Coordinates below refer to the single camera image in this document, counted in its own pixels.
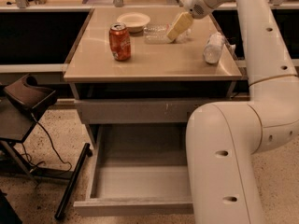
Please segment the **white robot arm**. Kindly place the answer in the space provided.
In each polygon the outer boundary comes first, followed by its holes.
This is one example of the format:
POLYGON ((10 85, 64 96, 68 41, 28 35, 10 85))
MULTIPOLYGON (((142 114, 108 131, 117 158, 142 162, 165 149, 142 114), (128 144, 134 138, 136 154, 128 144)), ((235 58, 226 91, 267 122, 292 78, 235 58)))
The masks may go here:
POLYGON ((235 1, 249 99, 202 105, 189 117, 186 155, 195 224, 265 224, 251 156, 299 133, 299 76, 267 0, 181 0, 196 19, 235 1))

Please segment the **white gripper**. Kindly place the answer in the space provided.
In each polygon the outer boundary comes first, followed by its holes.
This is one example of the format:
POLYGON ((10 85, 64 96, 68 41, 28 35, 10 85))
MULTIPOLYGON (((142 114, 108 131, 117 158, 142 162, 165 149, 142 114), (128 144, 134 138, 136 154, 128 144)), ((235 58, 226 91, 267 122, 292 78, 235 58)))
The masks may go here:
POLYGON ((230 1, 232 0, 180 0, 188 12, 181 12, 176 16, 166 32, 166 37, 174 41, 192 26, 193 18, 203 19, 217 7, 230 1))

